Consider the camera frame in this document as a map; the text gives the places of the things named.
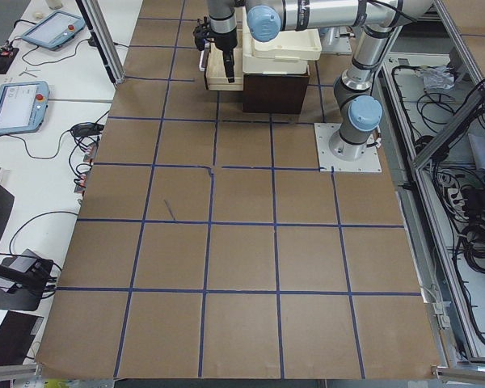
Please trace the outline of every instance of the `blue joint cap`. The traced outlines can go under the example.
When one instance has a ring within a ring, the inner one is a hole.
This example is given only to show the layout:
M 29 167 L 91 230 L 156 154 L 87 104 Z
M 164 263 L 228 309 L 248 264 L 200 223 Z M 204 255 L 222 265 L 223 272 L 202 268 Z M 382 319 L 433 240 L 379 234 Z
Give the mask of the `blue joint cap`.
M 251 36 L 259 42 L 269 42 L 280 32 L 280 16 L 270 6 L 254 6 L 247 15 Z
M 379 125 L 381 118 L 381 104 L 369 95 L 355 98 L 348 109 L 348 119 L 361 132 L 373 131 Z

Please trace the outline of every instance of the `white tabletop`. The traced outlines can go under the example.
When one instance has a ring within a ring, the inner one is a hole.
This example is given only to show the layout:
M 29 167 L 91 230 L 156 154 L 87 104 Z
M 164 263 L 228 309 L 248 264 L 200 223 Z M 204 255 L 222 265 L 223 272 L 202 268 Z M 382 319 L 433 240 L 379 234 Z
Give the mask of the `white tabletop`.
M 74 0 L 62 0 L 62 2 L 62 11 L 80 15 Z M 99 0 L 104 18 L 115 42 L 129 45 L 141 2 L 142 0 Z M 42 12 L 45 16 L 52 12 L 44 0 L 32 0 L 22 19 L 36 21 L 33 14 L 37 11 Z M 11 39 L 20 36 L 30 27 L 31 25 L 28 23 L 19 22 L 11 33 Z M 85 27 L 62 48 L 56 51 L 38 48 L 36 51 L 29 53 L 25 59 L 32 64 L 56 61 L 73 54 L 78 42 L 89 37 L 90 33 Z M 19 48 L 19 54 L 7 71 L 7 74 L 0 75 L 0 86 L 5 82 L 46 81 L 50 88 L 50 99 L 102 102 L 111 102 L 113 100 L 115 88 L 104 69 L 99 51 L 97 48 L 91 47 L 87 42 L 82 42 L 79 45 L 75 57 L 58 63 L 36 67 L 28 65 L 22 60 L 22 56 L 35 48 L 35 45 L 17 40 L 14 46 Z M 127 48 L 116 46 L 116 49 L 120 60 L 124 63 L 128 51 Z M 28 74 L 20 75 L 26 68 L 39 70 L 32 72 L 36 78 Z
M 108 103 L 79 103 L 53 101 L 49 103 L 44 123 L 36 133 L 18 135 L 27 141 L 35 156 L 53 155 L 57 141 L 64 131 L 74 124 L 95 121 L 109 109 Z M 0 242 L 0 252 L 8 252 L 8 244 L 15 231 L 37 214 L 54 210 L 78 213 L 81 198 L 74 194 L 74 174 L 70 170 L 68 157 L 74 148 L 69 134 L 62 140 L 59 155 L 52 160 L 34 160 L 27 156 L 23 143 L 11 137 L 0 137 L 0 167 L 6 170 L 2 186 L 15 196 L 15 204 L 6 231 Z M 83 153 L 77 150 L 73 165 L 82 161 Z M 15 240 L 14 253 L 25 249 L 34 251 L 44 259 L 52 259 L 60 266 L 65 261 L 76 217 L 69 214 L 52 214 L 29 224 Z M 47 317 L 52 299 L 43 300 L 37 311 L 27 312 Z M 0 323 L 6 311 L 0 310 Z M 44 324 L 35 340 L 41 338 Z

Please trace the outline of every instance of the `black stand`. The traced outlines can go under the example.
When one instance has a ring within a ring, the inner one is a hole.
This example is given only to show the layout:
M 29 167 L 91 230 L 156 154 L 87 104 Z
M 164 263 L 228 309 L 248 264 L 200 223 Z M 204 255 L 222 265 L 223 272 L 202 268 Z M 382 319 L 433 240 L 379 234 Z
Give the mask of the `black stand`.
M 38 258 L 36 262 L 40 263 L 41 267 L 44 269 L 44 273 L 49 274 L 51 272 L 53 266 L 52 260 L 41 259 L 38 255 L 29 250 L 26 250 L 24 254 Z M 2 266 L 8 268 L 14 263 L 15 259 L 15 257 L 6 257 L 2 261 Z M 24 275 L 31 277 L 31 281 L 36 282 L 34 290 L 32 287 L 28 289 L 24 286 L 18 288 L 15 286 L 9 291 L 0 288 L 0 310 L 35 311 L 38 309 L 49 276 L 44 276 L 44 279 L 40 279 L 40 275 L 36 275 L 32 271 L 27 271 Z

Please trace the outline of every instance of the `black monitor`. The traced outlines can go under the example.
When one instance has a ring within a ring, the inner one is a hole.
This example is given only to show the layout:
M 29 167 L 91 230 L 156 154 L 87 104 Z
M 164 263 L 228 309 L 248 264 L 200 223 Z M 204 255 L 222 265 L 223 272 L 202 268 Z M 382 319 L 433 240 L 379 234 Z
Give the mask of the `black monitor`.
M 0 185 L 0 240 L 13 208 L 14 197 Z M 53 261 L 26 250 L 0 264 L 0 310 L 34 311 L 40 304 Z

